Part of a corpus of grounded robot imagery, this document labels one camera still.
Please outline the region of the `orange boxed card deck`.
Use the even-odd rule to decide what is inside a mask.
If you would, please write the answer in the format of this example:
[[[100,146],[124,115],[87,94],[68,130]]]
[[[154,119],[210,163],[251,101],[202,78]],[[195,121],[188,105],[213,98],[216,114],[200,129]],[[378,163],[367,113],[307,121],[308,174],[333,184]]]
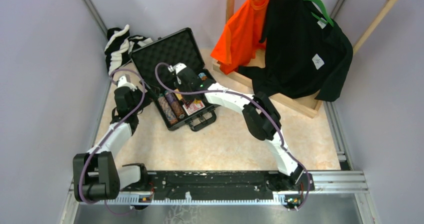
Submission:
[[[183,101],[183,100],[184,100],[183,95],[182,95],[182,94],[180,94],[180,91],[179,91],[178,89],[175,89],[175,90],[174,90],[174,94],[175,94],[175,96],[177,97],[177,99],[178,99],[179,101]]]

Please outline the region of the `black poker set case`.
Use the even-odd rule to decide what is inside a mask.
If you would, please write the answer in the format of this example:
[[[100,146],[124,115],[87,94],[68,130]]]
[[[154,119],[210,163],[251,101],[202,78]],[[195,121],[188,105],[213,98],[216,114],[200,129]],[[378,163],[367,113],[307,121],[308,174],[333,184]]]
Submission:
[[[160,85],[160,82],[163,82],[167,88],[172,90],[177,89],[175,85],[177,78],[169,72],[167,67],[161,66],[158,72],[155,73],[155,67],[158,63],[167,63],[172,66],[183,63],[195,72],[206,69],[205,62],[191,28],[183,28],[163,38],[159,38],[148,45],[135,49],[131,52],[130,56],[137,71],[144,78],[145,83],[153,90],[154,97],[152,101],[168,130],[175,131],[184,125],[188,125],[193,132],[197,132],[217,120],[215,109],[218,105],[203,102],[205,108],[192,115],[187,115],[184,110],[185,118],[177,118],[178,122],[171,125],[158,103],[159,96],[165,96],[165,92],[168,91]],[[178,102],[182,108],[184,104],[187,106],[190,105],[190,103],[185,103],[184,100],[178,100]]]

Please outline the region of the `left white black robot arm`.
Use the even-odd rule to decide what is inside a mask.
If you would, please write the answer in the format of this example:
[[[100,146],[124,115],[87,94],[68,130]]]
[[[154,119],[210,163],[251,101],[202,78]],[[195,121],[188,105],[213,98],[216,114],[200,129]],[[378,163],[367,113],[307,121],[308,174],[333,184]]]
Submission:
[[[138,127],[144,93],[126,74],[117,80],[114,99],[116,107],[106,134],[95,146],[76,154],[72,160],[73,190],[78,202],[94,204],[114,200],[130,185],[138,191],[149,187],[150,177],[143,163],[118,168],[114,159]]]

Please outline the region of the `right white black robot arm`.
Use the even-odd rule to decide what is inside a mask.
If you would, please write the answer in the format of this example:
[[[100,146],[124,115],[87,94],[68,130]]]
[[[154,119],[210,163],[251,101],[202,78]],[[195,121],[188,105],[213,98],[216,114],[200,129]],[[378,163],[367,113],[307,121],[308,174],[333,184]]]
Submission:
[[[227,88],[211,78],[202,80],[184,63],[169,66],[176,76],[179,92],[198,95],[209,104],[219,105],[241,114],[249,133],[263,141],[274,156],[277,169],[282,173],[281,183],[287,190],[295,190],[301,184],[302,165],[294,158],[286,143],[280,123],[281,116],[269,97],[263,93],[245,94]]]

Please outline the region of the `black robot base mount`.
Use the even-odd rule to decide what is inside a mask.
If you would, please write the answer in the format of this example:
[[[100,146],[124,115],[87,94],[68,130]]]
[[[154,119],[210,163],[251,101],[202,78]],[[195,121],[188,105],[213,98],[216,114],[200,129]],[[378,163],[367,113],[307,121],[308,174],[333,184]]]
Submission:
[[[124,191],[147,192],[155,201],[270,201],[279,192],[296,198],[315,190],[313,176],[301,175],[296,184],[274,170],[246,171],[148,171],[149,184],[132,184]]]

